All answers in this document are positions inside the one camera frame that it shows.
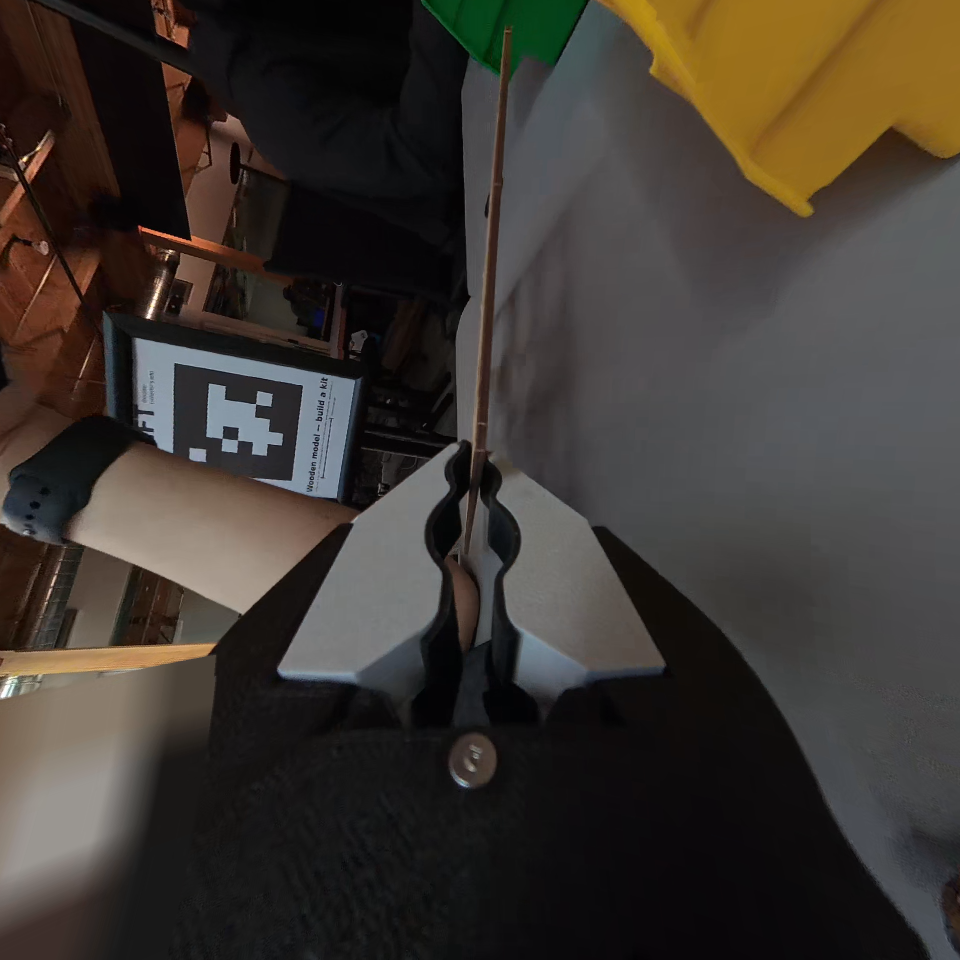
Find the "person's left forearm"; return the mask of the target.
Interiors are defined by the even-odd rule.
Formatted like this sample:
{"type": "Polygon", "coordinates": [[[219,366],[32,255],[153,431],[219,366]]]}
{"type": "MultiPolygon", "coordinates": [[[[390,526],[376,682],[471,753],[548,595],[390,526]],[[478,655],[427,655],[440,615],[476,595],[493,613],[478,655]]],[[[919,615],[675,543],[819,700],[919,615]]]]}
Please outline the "person's left forearm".
{"type": "Polygon", "coordinates": [[[366,513],[189,462],[139,441],[71,438],[89,498],[64,531],[247,615],[337,528],[366,513]]]}

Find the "green plastic bin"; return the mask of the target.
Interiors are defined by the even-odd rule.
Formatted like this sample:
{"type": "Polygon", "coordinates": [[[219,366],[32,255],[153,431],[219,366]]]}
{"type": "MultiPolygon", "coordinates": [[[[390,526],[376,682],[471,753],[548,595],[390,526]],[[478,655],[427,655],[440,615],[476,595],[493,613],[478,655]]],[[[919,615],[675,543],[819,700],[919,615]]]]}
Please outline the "green plastic bin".
{"type": "Polygon", "coordinates": [[[526,59],[556,66],[587,1],[424,1],[423,6],[481,66],[500,72],[511,30],[510,71],[526,59]]]}

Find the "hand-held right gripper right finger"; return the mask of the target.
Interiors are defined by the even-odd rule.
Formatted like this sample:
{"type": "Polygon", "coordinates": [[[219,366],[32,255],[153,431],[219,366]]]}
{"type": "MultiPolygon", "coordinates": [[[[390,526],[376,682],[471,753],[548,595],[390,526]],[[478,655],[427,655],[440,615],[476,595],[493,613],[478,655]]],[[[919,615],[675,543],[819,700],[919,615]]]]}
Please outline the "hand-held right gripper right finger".
{"type": "Polygon", "coordinates": [[[591,524],[507,458],[486,464],[486,716],[537,723],[568,690],[666,661],[591,524]]]}

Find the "black framed marker sign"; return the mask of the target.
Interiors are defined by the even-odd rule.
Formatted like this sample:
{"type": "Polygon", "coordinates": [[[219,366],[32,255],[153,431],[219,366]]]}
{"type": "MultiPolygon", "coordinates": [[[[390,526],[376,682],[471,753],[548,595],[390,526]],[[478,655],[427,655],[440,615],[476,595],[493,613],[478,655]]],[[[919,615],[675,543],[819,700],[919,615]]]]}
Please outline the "black framed marker sign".
{"type": "Polygon", "coordinates": [[[160,450],[309,498],[351,499],[361,363],[112,312],[102,343],[107,414],[160,450]]]}

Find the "thin wooden stick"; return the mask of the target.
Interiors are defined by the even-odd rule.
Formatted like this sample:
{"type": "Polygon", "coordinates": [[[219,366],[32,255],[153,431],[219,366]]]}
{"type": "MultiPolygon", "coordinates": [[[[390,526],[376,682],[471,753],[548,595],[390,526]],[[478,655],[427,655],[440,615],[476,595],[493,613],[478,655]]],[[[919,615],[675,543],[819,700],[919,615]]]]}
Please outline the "thin wooden stick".
{"type": "Polygon", "coordinates": [[[488,433],[490,415],[491,370],[494,325],[496,317],[496,290],[498,276],[498,245],[500,231],[501,196],[506,142],[506,120],[509,85],[512,76],[513,26],[505,26],[502,34],[501,61],[491,156],[488,210],[486,215],[486,247],[481,294],[481,315],[478,330],[478,351],[474,414],[471,434],[469,487],[465,516],[462,523],[461,559],[471,552],[474,522],[483,472],[488,460],[488,433]]]}

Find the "yellow plastic bin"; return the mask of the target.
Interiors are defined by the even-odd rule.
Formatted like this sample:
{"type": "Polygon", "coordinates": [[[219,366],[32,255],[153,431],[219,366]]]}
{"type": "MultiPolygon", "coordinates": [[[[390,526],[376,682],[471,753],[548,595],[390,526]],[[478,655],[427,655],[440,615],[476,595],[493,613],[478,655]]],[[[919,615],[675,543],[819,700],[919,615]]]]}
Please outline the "yellow plastic bin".
{"type": "Polygon", "coordinates": [[[959,152],[957,1],[603,2],[650,75],[800,217],[880,137],[959,152]]]}

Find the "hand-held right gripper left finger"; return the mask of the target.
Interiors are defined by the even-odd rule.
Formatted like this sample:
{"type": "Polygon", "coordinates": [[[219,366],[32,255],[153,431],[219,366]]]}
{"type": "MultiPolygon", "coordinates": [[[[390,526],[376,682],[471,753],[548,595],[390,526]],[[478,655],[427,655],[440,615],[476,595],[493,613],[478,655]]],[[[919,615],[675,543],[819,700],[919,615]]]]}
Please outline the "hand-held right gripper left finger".
{"type": "Polygon", "coordinates": [[[472,446],[454,442],[351,523],[280,660],[287,681],[354,685],[450,726],[463,671],[446,559],[460,540],[472,446]]]}

